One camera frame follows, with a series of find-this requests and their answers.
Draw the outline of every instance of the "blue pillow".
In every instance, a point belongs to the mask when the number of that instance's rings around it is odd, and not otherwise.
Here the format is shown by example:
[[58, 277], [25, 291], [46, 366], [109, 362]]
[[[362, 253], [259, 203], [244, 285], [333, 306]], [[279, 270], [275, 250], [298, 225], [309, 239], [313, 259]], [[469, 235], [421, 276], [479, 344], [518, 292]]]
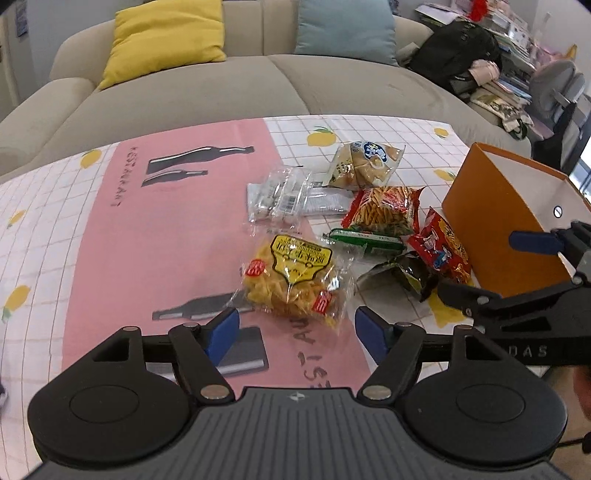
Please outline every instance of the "blue pillow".
[[297, 55], [398, 66], [388, 0], [300, 0]]

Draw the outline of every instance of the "box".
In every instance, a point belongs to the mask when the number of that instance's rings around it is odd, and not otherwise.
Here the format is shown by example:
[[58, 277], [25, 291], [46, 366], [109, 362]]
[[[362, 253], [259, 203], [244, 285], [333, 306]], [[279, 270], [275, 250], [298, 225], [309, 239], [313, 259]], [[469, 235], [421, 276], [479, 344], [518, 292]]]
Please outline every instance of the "box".
[[472, 145], [442, 207], [480, 286], [504, 297], [567, 281], [573, 272], [558, 255], [513, 250], [511, 232], [591, 223], [589, 202], [566, 175], [479, 143]]

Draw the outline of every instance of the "backpack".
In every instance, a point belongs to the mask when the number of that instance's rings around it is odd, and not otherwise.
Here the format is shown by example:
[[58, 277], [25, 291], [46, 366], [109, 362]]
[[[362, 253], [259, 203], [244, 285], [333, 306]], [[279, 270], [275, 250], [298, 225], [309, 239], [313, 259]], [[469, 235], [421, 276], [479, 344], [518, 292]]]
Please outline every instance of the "backpack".
[[450, 81], [467, 72], [472, 62], [479, 59], [494, 61], [501, 69], [501, 49], [495, 36], [480, 25], [455, 21], [435, 30], [408, 68], [455, 93]]

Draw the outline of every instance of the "beige sofa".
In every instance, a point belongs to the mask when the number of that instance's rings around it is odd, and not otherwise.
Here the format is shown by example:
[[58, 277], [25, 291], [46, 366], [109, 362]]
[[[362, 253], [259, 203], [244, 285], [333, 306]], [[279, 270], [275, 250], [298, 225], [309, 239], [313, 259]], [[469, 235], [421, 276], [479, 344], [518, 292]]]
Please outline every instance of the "beige sofa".
[[[293, 55], [298, 2], [223, 3], [224, 63], [154, 73], [95, 91], [114, 21], [84, 30], [57, 53], [51, 82], [0, 124], [0, 182], [104, 144], [189, 125], [274, 115], [348, 113], [450, 123], [470, 145], [487, 142], [529, 157], [460, 100], [408, 70], [359, 60]], [[421, 45], [424, 25], [394, 18], [397, 48]]]

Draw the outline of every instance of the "human hand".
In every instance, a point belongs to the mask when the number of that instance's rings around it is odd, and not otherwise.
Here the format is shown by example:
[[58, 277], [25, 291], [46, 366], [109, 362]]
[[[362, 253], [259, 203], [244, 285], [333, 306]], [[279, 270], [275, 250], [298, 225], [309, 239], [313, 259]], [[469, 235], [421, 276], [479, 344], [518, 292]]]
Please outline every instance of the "human hand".
[[591, 420], [591, 367], [575, 367], [573, 387], [583, 413]]

